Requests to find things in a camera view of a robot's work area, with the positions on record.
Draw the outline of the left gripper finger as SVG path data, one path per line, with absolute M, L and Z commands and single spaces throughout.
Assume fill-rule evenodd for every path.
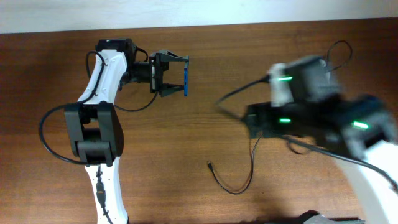
M 161 62 L 184 62 L 188 63 L 189 62 L 189 56 L 179 56 L 169 50 L 160 50 L 159 51 L 159 58 Z
M 184 90 L 185 90 L 184 85 L 163 83 L 162 86 L 160 87 L 159 93 L 161 97 L 166 97 L 175 92 L 184 91 Z

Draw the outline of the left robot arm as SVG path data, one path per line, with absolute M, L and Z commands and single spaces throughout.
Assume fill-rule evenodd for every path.
M 64 111 L 72 152 L 90 178 L 98 223 L 129 223 L 119 179 L 124 134 L 114 104 L 117 92 L 127 83 L 148 83 L 150 92 L 160 96 L 188 91 L 186 83 L 163 82 L 171 62 L 182 62 L 188 75 L 188 56 L 160 50 L 140 62 L 139 50 L 131 39 L 99 40 L 88 86 Z

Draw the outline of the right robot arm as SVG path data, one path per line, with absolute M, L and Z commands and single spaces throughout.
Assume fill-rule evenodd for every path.
M 372 95 L 343 98 L 321 56 L 277 63 L 265 81 L 271 99 L 249 105 L 251 136 L 280 138 L 334 158 L 368 223 L 397 222 L 397 122 Z

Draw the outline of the blue Galaxy smartphone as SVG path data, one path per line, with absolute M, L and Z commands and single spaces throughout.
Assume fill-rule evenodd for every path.
M 188 65 L 184 67 L 184 96 L 188 96 Z

